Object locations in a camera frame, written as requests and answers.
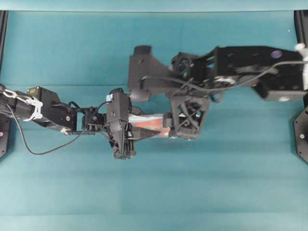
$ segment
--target black bracket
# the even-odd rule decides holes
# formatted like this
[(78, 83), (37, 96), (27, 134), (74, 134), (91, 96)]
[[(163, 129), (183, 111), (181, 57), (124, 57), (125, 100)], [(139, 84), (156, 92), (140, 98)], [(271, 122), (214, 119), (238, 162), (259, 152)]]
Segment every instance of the black bracket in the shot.
[(295, 119), (294, 132), (297, 154), (308, 162), (308, 107)]
[[(0, 11), (0, 70), (2, 65), (7, 21), (8, 21), (8, 11)], [(5, 115), (0, 115), (0, 157), (6, 154), (8, 138), (9, 138), (9, 130), (10, 130), (10, 119)]]

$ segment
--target teal fabric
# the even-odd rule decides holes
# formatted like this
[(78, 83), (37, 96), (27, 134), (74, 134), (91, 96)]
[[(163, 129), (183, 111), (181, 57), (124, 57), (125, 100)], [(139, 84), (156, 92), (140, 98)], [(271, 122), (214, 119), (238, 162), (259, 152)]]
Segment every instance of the teal fabric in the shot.
[[(10, 12), (0, 81), (97, 105), (125, 88), (139, 44), (152, 45), (166, 65), (179, 51), (216, 45), (292, 50), (293, 12)], [(138, 106), (169, 111), (163, 96)], [(211, 105), (200, 138), (144, 140), (130, 161), (114, 160), (100, 136), (32, 156), (12, 123), (0, 160), (0, 230), (305, 231), (308, 165), (295, 154), (292, 129), (302, 109), (302, 102), (264, 102), (250, 88), (230, 90)], [(72, 138), (22, 126), (38, 152)]]
[(232, 12), (308, 9), (306, 0), (1, 0), (11, 11)]

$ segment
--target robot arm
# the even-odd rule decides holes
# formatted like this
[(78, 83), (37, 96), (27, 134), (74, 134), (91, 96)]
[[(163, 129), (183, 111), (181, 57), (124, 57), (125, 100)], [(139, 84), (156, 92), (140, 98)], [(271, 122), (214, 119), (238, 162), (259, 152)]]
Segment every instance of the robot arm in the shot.
[[(0, 114), (33, 121), (77, 138), (101, 133), (108, 139), (115, 158), (130, 159), (136, 154), (136, 141), (159, 136), (162, 130), (169, 138), (197, 138), (210, 102), (220, 102), (226, 90), (252, 87), (267, 101), (301, 100), (306, 95), (303, 70), (307, 63), (300, 51), (216, 47), (202, 56), (180, 52), (167, 67), (152, 56), (151, 47), (139, 46), (129, 62), (130, 94), (114, 89), (101, 105), (80, 108), (75, 102), (61, 102), (55, 92), (39, 86), (25, 94), (1, 85)], [(156, 94), (165, 94), (170, 101), (170, 113), (156, 117), (160, 129), (136, 123), (146, 115), (132, 105)], [(105, 103), (107, 112), (101, 114), (98, 111)], [(83, 114), (80, 131), (79, 114)]]

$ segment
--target wire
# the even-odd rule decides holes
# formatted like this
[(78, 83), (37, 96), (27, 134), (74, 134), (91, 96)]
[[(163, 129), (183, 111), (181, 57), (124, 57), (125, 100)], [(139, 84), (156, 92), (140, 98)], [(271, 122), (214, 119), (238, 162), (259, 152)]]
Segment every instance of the wire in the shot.
[(24, 142), (26, 148), (28, 149), (28, 151), (29, 151), (30, 153), (32, 153), (32, 154), (34, 154), (34, 155), (44, 155), (44, 154), (48, 154), (48, 153), (51, 153), (51, 152), (53, 152), (53, 151), (56, 151), (56, 150), (58, 150), (58, 149), (64, 148), (64, 147), (66, 147), (66, 146), (72, 144), (73, 142), (75, 142), (75, 141), (85, 132), (85, 130), (86, 130), (86, 129), (84, 128), (84, 129), (81, 131), (80, 134), (78, 134), (74, 139), (72, 139), (72, 140), (71, 140), (70, 142), (68, 142), (68, 143), (65, 143), (65, 144), (63, 144), (63, 145), (61, 145), (61, 146), (59, 146), (59, 147), (53, 148), (53, 149), (51, 149), (51, 150), (49, 150), (49, 151), (46, 151), (46, 152), (35, 153), (35, 152), (31, 151), (30, 148), (28, 147), (28, 144), (27, 144), (27, 142), (26, 142), (23, 129), (22, 129), (22, 127), (21, 127), (21, 125), (20, 125), (20, 123), (19, 123), (19, 121), (18, 121), (18, 119), (17, 119), (15, 113), (13, 112), (12, 108), (11, 108), (8, 104), (6, 104), (6, 106), (9, 108), (9, 110), (10, 110), (12, 116), (14, 117), (14, 120), (15, 120), (15, 122), (16, 122), (18, 128), (19, 128), (21, 137), (22, 137), (22, 139), (23, 139), (23, 142)]
[(79, 105), (76, 102), (74, 102), (74, 101), (69, 102), (68, 105), (69, 106), (74, 105), (75, 108), (80, 108)]
[(92, 116), (95, 115), (95, 114), (97, 114), (98, 111), (99, 111), (99, 109), (100, 109), (104, 104), (106, 104), (106, 103), (110, 103), (110, 101), (102, 102), (102, 103), (95, 109), (95, 111), (92, 113)]
[(144, 76), (140, 79), (140, 82), (146, 80), (146, 79), (162, 79), (162, 80), (165, 80), (165, 81), (172, 81), (172, 82), (176, 82), (176, 83), (180, 83), (180, 84), (185, 84), (191, 88), (194, 88), (196, 90), (199, 90), (199, 91), (203, 91), (203, 92), (214, 92), (214, 91), (224, 91), (224, 90), (231, 90), (231, 89), (235, 89), (235, 88), (239, 88), (243, 85), (246, 85), (247, 83), (249, 82), (252, 82), (264, 75), (266, 75), (268, 72), (270, 72), (272, 69), (274, 69), (275, 67), (277, 66), (280, 66), (280, 65), (288, 65), (288, 64), (308, 64), (308, 61), (284, 61), (284, 62), (279, 62), (279, 63), (276, 63), (274, 64), (273, 66), (271, 66), (270, 68), (266, 69), (265, 71), (261, 72), (260, 74), (252, 77), (252, 78), (249, 78), (235, 86), (231, 86), (231, 87), (225, 87), (225, 88), (212, 88), (212, 89), (205, 89), (205, 88), (202, 88), (202, 87), (199, 87), (198, 85), (195, 85), (193, 83), (187, 83), (186, 81), (183, 81), (183, 80), (180, 80), (180, 79), (177, 79), (177, 78), (173, 78), (173, 77), (163, 77), (163, 76)]

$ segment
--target cable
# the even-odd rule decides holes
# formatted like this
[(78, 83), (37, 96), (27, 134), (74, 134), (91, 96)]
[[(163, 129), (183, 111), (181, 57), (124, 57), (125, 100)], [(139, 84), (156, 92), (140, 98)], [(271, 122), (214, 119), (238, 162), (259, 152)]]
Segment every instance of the cable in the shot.
[(48, 153), (51, 153), (51, 152), (53, 152), (53, 151), (56, 151), (56, 150), (58, 150), (58, 149), (64, 148), (64, 147), (66, 147), (66, 146), (72, 144), (73, 142), (75, 142), (75, 141), (85, 132), (85, 128), (84, 128), (84, 129), (81, 131), (81, 133), (78, 134), (78, 135), (77, 135), (74, 139), (72, 139), (70, 142), (65, 143), (65, 144), (63, 144), (63, 145), (61, 145), (61, 146), (59, 146), (59, 147), (53, 148), (53, 149), (51, 149), (51, 150), (49, 150), (49, 151), (46, 151), (46, 152), (35, 153), (35, 152), (31, 151), (30, 148), (28, 147), (28, 144), (27, 144), (27, 142), (26, 142), (23, 129), (22, 129), (22, 127), (21, 127), (21, 125), (20, 125), (20, 123), (19, 123), (19, 121), (18, 121), (18, 119), (17, 119), (15, 113), (13, 112), (11, 106), (9, 106), (8, 104), (6, 104), (6, 106), (9, 108), (9, 110), (10, 110), (12, 116), (14, 117), (14, 120), (15, 120), (15, 122), (16, 122), (18, 128), (19, 128), (21, 137), (22, 137), (22, 139), (23, 139), (23, 142), (24, 142), (26, 148), (28, 149), (28, 151), (29, 151), (30, 153), (32, 153), (32, 154), (34, 154), (34, 155), (44, 155), (44, 154), (48, 154)]
[(177, 78), (173, 78), (173, 77), (163, 77), (163, 76), (144, 76), (140, 79), (140, 82), (146, 80), (146, 79), (162, 79), (162, 80), (166, 80), (166, 81), (172, 81), (172, 82), (176, 82), (176, 83), (180, 83), (180, 84), (185, 84), (191, 88), (194, 88), (196, 90), (199, 91), (203, 91), (203, 92), (214, 92), (214, 91), (224, 91), (224, 90), (231, 90), (231, 89), (235, 89), (235, 88), (239, 88), (243, 85), (246, 85), (248, 82), (252, 82), (264, 75), (266, 75), (268, 72), (270, 72), (273, 68), (280, 66), (280, 65), (288, 65), (288, 64), (308, 64), (308, 61), (284, 61), (284, 62), (279, 62), (274, 64), (273, 66), (271, 66), (270, 68), (266, 69), (265, 71), (261, 72), (260, 74), (249, 78), (241, 83), (239, 83), (238, 85), (235, 86), (231, 86), (231, 87), (225, 87), (225, 88), (212, 88), (212, 89), (205, 89), (202, 87), (199, 87), (198, 85), (195, 85), (193, 83), (187, 83), (186, 81), (177, 79)]
[(74, 105), (75, 108), (80, 108), (79, 105), (76, 102), (74, 102), (74, 101), (69, 102), (68, 105), (69, 106)]
[(92, 116), (95, 115), (95, 114), (97, 114), (98, 111), (99, 111), (99, 109), (100, 109), (104, 104), (106, 104), (106, 103), (110, 103), (110, 101), (102, 102), (102, 103), (95, 109), (95, 111), (92, 113)]

